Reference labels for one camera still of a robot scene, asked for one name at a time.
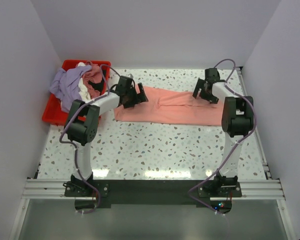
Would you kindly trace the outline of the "salmon pink t shirt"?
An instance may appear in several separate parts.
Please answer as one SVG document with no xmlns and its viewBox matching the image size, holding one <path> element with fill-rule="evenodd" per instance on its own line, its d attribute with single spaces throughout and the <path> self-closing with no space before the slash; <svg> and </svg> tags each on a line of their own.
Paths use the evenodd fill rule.
<svg viewBox="0 0 300 240">
<path fill-rule="evenodd" d="M 212 104 L 190 91 L 171 91 L 145 86 L 148 102 L 131 108 L 119 106 L 114 118 L 120 122 L 149 122 L 172 125 L 221 126 L 223 104 Z"/>
</svg>

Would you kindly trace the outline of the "dusty rose t shirt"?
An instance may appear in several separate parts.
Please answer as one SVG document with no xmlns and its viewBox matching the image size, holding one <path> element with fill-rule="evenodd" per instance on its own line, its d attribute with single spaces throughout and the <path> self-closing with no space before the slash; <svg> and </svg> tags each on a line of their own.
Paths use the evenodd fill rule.
<svg viewBox="0 0 300 240">
<path fill-rule="evenodd" d="M 85 65 L 90 66 L 91 69 L 83 74 L 83 84 L 87 88 L 90 98 L 94 99 L 100 96 L 104 90 L 103 72 L 99 65 L 91 61 L 87 61 Z"/>
</svg>

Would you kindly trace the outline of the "white t shirt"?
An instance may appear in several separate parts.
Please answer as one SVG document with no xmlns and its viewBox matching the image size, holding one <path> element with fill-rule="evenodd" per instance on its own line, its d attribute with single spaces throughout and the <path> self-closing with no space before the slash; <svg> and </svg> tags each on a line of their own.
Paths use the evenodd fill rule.
<svg viewBox="0 0 300 240">
<path fill-rule="evenodd" d="M 91 100 L 91 94 L 89 92 L 89 81 L 91 81 L 91 76 L 82 76 L 79 80 L 78 87 L 79 87 L 79 95 L 84 102 Z"/>
</svg>

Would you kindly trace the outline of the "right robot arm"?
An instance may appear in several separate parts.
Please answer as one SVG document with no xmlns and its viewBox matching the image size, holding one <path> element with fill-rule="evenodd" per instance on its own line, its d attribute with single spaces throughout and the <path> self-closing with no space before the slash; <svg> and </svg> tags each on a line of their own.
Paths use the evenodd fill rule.
<svg viewBox="0 0 300 240">
<path fill-rule="evenodd" d="M 237 187 L 243 141 L 256 128 L 254 100 L 232 90 L 215 67 L 204 71 L 204 79 L 198 79 L 192 96 L 200 96 L 210 104 L 223 103 L 221 127 L 225 133 L 225 144 L 221 165 L 202 184 L 205 191 L 223 197 Z"/>
</svg>

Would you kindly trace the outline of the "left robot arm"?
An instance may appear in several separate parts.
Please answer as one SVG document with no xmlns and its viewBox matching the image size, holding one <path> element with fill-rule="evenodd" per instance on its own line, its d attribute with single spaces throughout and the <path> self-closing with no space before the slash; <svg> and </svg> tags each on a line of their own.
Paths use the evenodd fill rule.
<svg viewBox="0 0 300 240">
<path fill-rule="evenodd" d="M 82 196 L 89 196 L 94 190 L 90 148 L 97 135 L 100 116 L 117 107 L 128 109 L 148 101 L 142 83 L 121 76 L 104 94 L 87 102 L 78 99 L 72 102 L 59 141 L 74 147 L 70 185 Z"/>
</svg>

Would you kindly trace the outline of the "aluminium frame rail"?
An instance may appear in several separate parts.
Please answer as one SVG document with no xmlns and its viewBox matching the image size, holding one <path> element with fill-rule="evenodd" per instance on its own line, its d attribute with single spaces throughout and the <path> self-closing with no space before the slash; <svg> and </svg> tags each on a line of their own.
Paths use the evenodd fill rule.
<svg viewBox="0 0 300 240">
<path fill-rule="evenodd" d="M 51 126 L 36 179 L 22 193 L 13 240 L 285 240 L 284 193 L 270 178 L 256 134 L 244 141 L 238 163 L 242 197 L 226 215 L 193 205 L 115 204 L 93 213 L 75 211 L 63 182 L 73 170 L 74 150 L 59 143 Z M 221 164 L 225 134 L 220 125 L 116 121 L 112 110 L 100 118 L 91 144 L 97 180 L 162 180 L 191 186 Z"/>
</svg>

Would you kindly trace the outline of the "black t shirt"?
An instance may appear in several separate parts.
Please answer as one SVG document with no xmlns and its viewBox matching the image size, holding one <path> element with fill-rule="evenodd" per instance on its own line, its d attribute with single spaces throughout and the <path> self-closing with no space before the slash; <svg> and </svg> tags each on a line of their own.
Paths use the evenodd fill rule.
<svg viewBox="0 0 300 240">
<path fill-rule="evenodd" d="M 107 77 L 107 71 L 105 69 L 100 70 L 98 67 L 94 70 L 90 70 L 85 74 L 85 77 L 91 77 L 89 81 L 89 93 L 92 99 L 102 95 L 105 90 L 105 80 L 103 77 Z"/>
</svg>

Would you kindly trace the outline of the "red plastic bin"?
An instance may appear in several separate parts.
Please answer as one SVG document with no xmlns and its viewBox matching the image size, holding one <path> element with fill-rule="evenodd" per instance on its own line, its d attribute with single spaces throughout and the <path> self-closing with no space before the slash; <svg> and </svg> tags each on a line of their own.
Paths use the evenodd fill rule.
<svg viewBox="0 0 300 240">
<path fill-rule="evenodd" d="M 111 63 L 109 61 L 89 61 L 89 60 L 79 60 L 79 59 L 67 59 L 63 62 L 61 68 L 65 71 L 69 69 L 73 69 L 79 66 L 86 66 L 86 62 L 92 62 L 93 64 L 99 65 L 101 70 L 106 70 L 107 77 L 103 76 L 105 80 L 105 91 L 107 91 L 106 83 L 108 81 L 110 75 L 110 66 Z M 44 113 L 42 115 L 42 121 L 49 123 L 51 125 L 64 126 L 66 124 L 69 112 L 64 112 L 61 109 L 61 101 L 56 98 L 52 93 L 50 93 L 50 97 L 48 103 L 45 107 Z"/>
</svg>

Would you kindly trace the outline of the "lavender t shirt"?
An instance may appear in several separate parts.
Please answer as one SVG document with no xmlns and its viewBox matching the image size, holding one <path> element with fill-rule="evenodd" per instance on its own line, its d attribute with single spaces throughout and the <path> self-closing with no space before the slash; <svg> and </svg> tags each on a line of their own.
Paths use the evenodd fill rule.
<svg viewBox="0 0 300 240">
<path fill-rule="evenodd" d="M 74 100 L 82 100 L 80 96 L 79 82 L 82 76 L 90 71 L 90 65 L 77 66 L 69 70 L 59 68 L 52 80 L 49 92 L 61 102 L 61 110 L 65 113 L 70 111 Z"/>
</svg>

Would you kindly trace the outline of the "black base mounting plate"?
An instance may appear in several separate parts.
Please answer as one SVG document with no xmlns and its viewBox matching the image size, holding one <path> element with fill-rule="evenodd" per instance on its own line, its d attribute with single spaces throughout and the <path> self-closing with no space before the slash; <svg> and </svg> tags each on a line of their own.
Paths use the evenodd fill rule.
<svg viewBox="0 0 300 240">
<path fill-rule="evenodd" d="M 87 183 L 74 178 L 63 183 L 64 196 L 74 198 L 77 211 L 109 209 L 113 205 L 185 205 L 211 207 L 228 213 L 232 200 L 242 197 L 240 183 L 209 180 L 96 180 Z"/>
</svg>

